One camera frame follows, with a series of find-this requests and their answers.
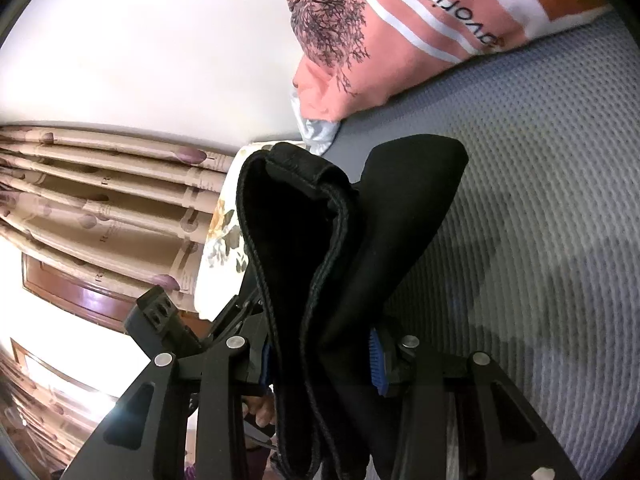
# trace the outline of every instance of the silver screw head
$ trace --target silver screw head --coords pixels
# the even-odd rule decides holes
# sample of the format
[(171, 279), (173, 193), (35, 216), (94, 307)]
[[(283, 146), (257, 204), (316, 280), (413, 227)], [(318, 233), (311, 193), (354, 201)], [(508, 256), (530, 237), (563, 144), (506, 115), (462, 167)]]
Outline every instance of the silver screw head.
[(242, 348), (244, 343), (244, 337), (241, 335), (233, 335), (226, 340), (226, 345), (231, 349)]
[(400, 344), (405, 348), (418, 348), (420, 340), (415, 335), (406, 335), (400, 340)]
[(474, 362), (480, 366), (487, 366), (491, 362), (491, 358), (484, 352), (476, 352), (473, 359)]
[(174, 358), (171, 354), (163, 352), (156, 356), (156, 358), (154, 359), (154, 363), (156, 364), (156, 366), (167, 366), (168, 364), (171, 364), (171, 361), (173, 360)]

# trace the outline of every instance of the pink pillow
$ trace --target pink pillow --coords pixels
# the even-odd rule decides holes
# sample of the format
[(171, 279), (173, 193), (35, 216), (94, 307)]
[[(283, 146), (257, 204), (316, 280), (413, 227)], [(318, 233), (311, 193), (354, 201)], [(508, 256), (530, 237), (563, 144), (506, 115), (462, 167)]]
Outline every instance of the pink pillow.
[(288, 1), (305, 54), (293, 79), (303, 122), (340, 121), (472, 56), (521, 46), (609, 9), (605, 0)]

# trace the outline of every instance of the gray textured fabric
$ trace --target gray textured fabric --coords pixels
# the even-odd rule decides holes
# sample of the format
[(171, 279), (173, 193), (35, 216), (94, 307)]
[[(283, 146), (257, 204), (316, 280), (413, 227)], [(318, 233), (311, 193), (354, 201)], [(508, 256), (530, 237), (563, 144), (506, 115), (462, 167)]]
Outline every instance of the gray textured fabric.
[(388, 308), (437, 348), (487, 351), (584, 480), (640, 419), (640, 53), (613, 13), (467, 64), (345, 121), (326, 157), (418, 133), (470, 162)]

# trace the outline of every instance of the beige patterned curtain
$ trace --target beige patterned curtain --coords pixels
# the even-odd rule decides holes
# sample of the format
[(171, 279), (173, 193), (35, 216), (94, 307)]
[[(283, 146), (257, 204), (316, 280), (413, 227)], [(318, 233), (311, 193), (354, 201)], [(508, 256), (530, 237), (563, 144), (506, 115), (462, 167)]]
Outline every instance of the beige patterned curtain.
[(156, 140), (0, 127), (0, 235), (83, 281), (193, 310), (203, 244), (232, 157)]

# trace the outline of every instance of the black cloth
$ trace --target black cloth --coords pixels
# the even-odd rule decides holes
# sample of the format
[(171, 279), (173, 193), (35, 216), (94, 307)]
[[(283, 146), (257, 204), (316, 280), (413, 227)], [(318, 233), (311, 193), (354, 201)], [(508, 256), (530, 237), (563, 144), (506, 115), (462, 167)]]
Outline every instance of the black cloth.
[(462, 144), (413, 136), (376, 147), (352, 186), (291, 144), (251, 155), (238, 218), (273, 346), (280, 470), (358, 480), (369, 455), (391, 475), (401, 405), (372, 386), (368, 337), (436, 233), (466, 166)]

